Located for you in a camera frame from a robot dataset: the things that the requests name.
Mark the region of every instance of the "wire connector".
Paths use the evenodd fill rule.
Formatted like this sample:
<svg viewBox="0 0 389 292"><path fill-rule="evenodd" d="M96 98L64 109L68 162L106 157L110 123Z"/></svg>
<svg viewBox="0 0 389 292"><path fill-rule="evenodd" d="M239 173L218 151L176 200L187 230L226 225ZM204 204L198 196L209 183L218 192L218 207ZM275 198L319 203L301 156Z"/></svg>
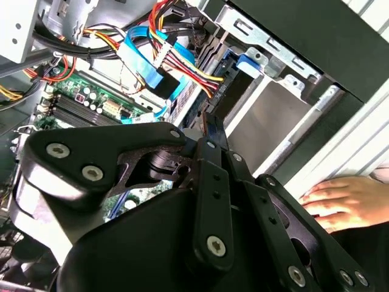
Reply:
<svg viewBox="0 0 389 292"><path fill-rule="evenodd" d="M158 55L153 62L153 66L155 68L160 68L162 66L162 63L165 61L167 55L171 52L172 48L176 44L176 41L177 41L176 35L168 36L168 38L164 42L164 45L162 46L161 50L158 52Z"/></svg>

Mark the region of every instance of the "black mechanical arm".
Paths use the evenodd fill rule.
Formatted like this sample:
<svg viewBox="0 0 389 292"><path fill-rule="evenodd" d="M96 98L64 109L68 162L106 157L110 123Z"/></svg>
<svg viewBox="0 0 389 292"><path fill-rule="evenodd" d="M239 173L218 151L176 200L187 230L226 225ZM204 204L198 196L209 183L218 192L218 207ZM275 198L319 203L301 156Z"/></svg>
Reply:
<svg viewBox="0 0 389 292"><path fill-rule="evenodd" d="M205 124L198 141L163 122L28 138L21 173L62 212L87 217L107 196L174 182L76 242L57 291L374 291L276 179L251 176L217 120Z"/></svg>

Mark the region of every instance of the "finger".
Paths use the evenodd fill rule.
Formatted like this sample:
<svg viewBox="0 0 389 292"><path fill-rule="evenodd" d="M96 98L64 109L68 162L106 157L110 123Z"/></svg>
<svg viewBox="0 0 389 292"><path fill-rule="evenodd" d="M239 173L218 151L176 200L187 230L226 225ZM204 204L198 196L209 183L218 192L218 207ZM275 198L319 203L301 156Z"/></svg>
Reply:
<svg viewBox="0 0 389 292"><path fill-rule="evenodd" d="M308 204L315 201L344 198L346 196L349 196L349 191L347 187L342 187L339 189L317 190L316 192L301 197L298 201L300 204Z"/></svg>
<svg viewBox="0 0 389 292"><path fill-rule="evenodd" d="M326 216L338 212L350 212L349 207L345 204L346 198L321 200L303 205L311 215Z"/></svg>
<svg viewBox="0 0 389 292"><path fill-rule="evenodd" d="M307 193L312 193L312 192L316 192L318 190L323 190L323 189L348 187L350 185L350 181L352 181L352 180L353 180L353 177L330 179L329 181L324 181L324 182L321 182L320 184L317 184L316 186L311 188Z"/></svg>
<svg viewBox="0 0 389 292"><path fill-rule="evenodd" d="M351 215L348 213L336 213L324 217L317 217L316 221L328 233L353 227Z"/></svg>

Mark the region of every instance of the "black plastic bracket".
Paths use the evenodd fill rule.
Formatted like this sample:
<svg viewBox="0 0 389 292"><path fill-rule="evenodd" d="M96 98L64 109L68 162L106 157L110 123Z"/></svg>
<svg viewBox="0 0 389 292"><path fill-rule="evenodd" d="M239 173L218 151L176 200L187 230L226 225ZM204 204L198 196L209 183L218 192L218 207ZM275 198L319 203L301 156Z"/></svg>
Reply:
<svg viewBox="0 0 389 292"><path fill-rule="evenodd" d="M202 277L214 277L233 266L234 248L229 175L221 167L221 148L208 138L198 141L192 172L185 181L196 195L189 268Z"/></svg>

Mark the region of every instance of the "cable bundle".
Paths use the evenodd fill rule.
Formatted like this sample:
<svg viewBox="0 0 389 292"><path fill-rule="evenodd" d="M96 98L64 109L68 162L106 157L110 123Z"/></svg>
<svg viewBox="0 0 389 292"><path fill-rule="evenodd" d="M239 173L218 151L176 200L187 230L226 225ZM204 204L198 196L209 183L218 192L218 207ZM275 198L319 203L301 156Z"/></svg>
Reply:
<svg viewBox="0 0 389 292"><path fill-rule="evenodd" d="M11 108L24 101L41 87L40 84L42 82L53 83L65 81L74 73L77 58L82 58L91 64L93 59L96 58L104 60L121 60L123 62L123 68L126 67L137 79L137 91L127 94L131 95L138 93L144 88L150 89L150 84L148 84L141 75L142 68L127 66L118 55L118 51L120 46L125 43L152 66L153 64L137 50L137 47L150 43L153 47L154 58L156 58L169 35L179 37L205 33L198 25L193 23L172 23L174 17L165 17L164 14L177 2L178 0L163 0L162 2L156 3L152 11L122 28L113 26L112 24L100 23L84 29L83 37L97 37L107 44L107 46L98 48L81 47L71 44L67 42L64 37L55 36L47 27L45 27L42 19L38 18L33 32L34 39L52 49L54 52L62 54L64 69L57 75L49 75L50 71L55 67L50 64L58 64L60 60L59 58L55 58L55 61L44 66L44 70L42 70L42 68L40 68L40 71L34 71L33 69L24 70L24 73L33 80L32 87L27 92L23 93L11 91L0 86L0 93L9 99L9 103L5 106L0 104L0 111ZM139 26L145 21L149 21L149 28ZM170 31L162 33L163 29L170 29ZM122 39L114 40L113 37L121 37ZM71 68L69 68L67 57L73 58ZM216 91L219 86L219 82L223 80L222 78L208 75L196 68L193 55L178 43L174 44L174 46L167 51L167 55L162 56L159 60L159 64L155 64L155 67L153 68L158 69L157 67L160 67L161 64L162 68L166 71L175 70L185 76L186 81L183 82L183 79L181 80L181 85L174 93L174 96L177 96L182 91L187 80L192 80L200 86L210 98L212 98L213 92Z"/></svg>

